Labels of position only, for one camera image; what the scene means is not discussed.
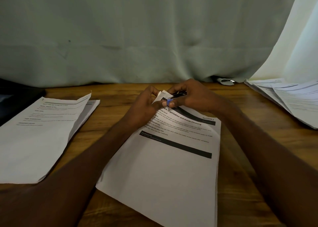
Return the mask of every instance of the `wood grain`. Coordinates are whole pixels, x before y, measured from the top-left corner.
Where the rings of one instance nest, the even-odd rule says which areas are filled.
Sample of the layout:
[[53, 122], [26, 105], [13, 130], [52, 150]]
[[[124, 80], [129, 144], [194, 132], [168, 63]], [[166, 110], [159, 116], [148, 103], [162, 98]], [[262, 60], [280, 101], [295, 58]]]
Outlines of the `wood grain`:
[[[168, 89], [172, 84], [153, 84]], [[236, 103], [242, 111], [273, 138], [318, 169], [318, 134], [290, 116], [284, 109], [244, 84], [205, 85]], [[46, 97], [78, 99], [92, 91], [91, 99], [101, 104], [75, 134], [54, 166], [56, 171], [100, 138], [129, 109], [148, 84], [101, 84], [67, 88], [49, 88]], [[12, 185], [1, 185], [7, 189]], [[218, 226], [282, 226], [265, 203], [263, 191], [252, 166], [222, 125], [218, 171]], [[160, 226], [140, 213], [95, 190], [78, 226]]]

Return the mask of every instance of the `person's left hand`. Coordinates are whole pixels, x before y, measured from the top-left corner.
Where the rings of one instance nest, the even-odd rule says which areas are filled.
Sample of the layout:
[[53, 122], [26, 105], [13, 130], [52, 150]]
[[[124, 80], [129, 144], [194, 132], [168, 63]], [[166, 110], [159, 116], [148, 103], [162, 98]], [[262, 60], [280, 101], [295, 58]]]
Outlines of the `person's left hand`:
[[134, 131], [147, 124], [156, 114], [157, 110], [167, 106], [167, 101], [165, 100], [153, 103], [155, 97], [152, 96], [152, 94], [158, 96], [158, 93], [159, 90], [149, 85], [143, 92], [140, 93], [121, 121], [128, 124], [129, 127], [134, 129]]

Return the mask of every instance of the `blue clip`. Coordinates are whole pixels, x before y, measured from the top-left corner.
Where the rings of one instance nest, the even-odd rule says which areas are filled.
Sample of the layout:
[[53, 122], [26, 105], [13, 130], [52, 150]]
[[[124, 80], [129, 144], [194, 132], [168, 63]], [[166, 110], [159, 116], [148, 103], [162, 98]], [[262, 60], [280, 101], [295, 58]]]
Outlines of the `blue clip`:
[[172, 101], [172, 99], [167, 100], [167, 106], [169, 106], [170, 101]]

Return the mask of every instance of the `person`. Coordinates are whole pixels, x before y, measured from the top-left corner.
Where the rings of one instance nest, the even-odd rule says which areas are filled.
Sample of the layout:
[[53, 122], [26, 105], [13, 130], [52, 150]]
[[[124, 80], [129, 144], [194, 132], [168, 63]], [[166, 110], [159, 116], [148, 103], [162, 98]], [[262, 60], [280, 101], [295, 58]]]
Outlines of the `person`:
[[[288, 226], [318, 226], [318, 172], [289, 152], [226, 98], [189, 79], [168, 92], [187, 95], [169, 107], [185, 105], [211, 112], [230, 130], [264, 183]], [[144, 126], [166, 101], [149, 86], [124, 117], [79, 156], [37, 185], [0, 195], [0, 226], [73, 226], [102, 170], [126, 139]]]

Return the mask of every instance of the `curtain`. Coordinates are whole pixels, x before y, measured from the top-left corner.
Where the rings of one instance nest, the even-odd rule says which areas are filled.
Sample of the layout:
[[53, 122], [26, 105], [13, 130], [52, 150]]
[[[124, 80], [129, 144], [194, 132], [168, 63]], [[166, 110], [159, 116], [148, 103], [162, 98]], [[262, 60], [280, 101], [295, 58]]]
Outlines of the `curtain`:
[[250, 80], [273, 78], [318, 79], [318, 0], [295, 0], [271, 54]]
[[0, 0], [0, 78], [37, 87], [243, 81], [294, 0]]

